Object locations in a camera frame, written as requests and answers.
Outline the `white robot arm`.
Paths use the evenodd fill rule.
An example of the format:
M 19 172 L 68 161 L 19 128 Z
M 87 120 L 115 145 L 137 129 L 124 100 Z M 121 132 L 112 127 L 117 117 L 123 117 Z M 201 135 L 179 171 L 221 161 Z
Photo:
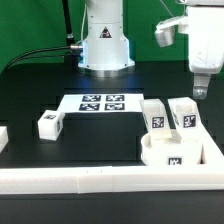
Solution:
M 188 36 L 193 97 L 204 99 L 210 77 L 224 67 L 224 0 L 176 2 L 184 6 L 184 13 L 159 22 L 155 37 L 159 46 L 166 47 L 173 44 L 175 33 Z M 88 35 L 81 40 L 81 68 L 102 76 L 135 65 L 123 33 L 123 0 L 86 0 L 84 16 L 88 19 L 84 23 Z

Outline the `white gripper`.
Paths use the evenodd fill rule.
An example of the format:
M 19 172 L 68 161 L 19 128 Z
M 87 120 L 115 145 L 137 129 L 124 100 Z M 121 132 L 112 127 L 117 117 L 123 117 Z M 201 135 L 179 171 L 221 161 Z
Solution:
M 210 74 L 218 74 L 224 65 L 224 4 L 188 4 L 184 15 L 158 23 L 155 37 L 160 47 L 173 44 L 174 26 L 188 35 L 189 69 L 195 73 L 193 97 L 205 99 Z

